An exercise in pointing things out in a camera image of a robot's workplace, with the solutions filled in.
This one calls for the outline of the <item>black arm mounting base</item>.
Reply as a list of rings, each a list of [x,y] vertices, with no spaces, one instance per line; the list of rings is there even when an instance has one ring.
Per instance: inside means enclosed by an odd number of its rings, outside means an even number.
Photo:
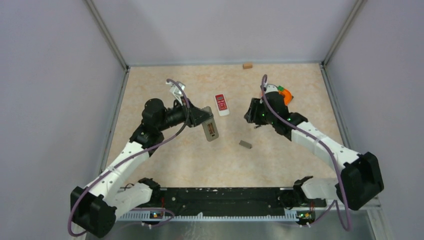
[[[140,209],[164,208],[175,216],[282,216],[287,211],[325,208],[324,199],[307,199],[296,187],[160,187]]]

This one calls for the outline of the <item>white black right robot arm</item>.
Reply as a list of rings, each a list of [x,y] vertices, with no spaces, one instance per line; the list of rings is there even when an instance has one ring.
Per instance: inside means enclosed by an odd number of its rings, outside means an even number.
[[[244,119],[249,124],[272,126],[277,134],[303,146],[334,170],[335,178],[306,176],[295,182],[293,200],[299,206],[315,199],[340,200],[357,211],[385,188],[374,154],[351,150],[320,132],[305,116],[290,112],[278,92],[252,98]]]

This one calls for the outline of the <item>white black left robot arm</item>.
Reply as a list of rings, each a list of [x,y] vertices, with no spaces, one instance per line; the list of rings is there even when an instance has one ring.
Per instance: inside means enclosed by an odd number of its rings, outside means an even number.
[[[182,124],[182,128],[206,125],[214,117],[211,107],[196,107],[190,100],[175,100],[166,108],[159,98],[149,99],[142,120],[116,159],[84,188],[76,187],[70,195],[68,232],[79,237],[89,232],[103,238],[117,219],[135,207],[154,207],[160,202],[159,185],[142,179],[128,190],[120,191],[135,169],[147,161],[157,148],[175,137],[164,138],[163,131]]]

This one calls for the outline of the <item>grey battery cover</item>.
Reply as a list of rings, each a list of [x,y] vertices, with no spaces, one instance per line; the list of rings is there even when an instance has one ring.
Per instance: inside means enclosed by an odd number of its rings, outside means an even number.
[[[244,140],[240,140],[239,145],[244,147],[244,148],[247,148],[247,149],[251,149],[253,147],[253,145],[251,143],[246,142]]]

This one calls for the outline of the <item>grey remote control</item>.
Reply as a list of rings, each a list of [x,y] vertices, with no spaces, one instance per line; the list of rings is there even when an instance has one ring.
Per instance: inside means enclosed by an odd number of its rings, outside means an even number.
[[[214,141],[219,137],[219,132],[215,122],[214,115],[210,106],[204,107],[202,110],[211,114],[211,117],[202,123],[203,131],[208,142]]]

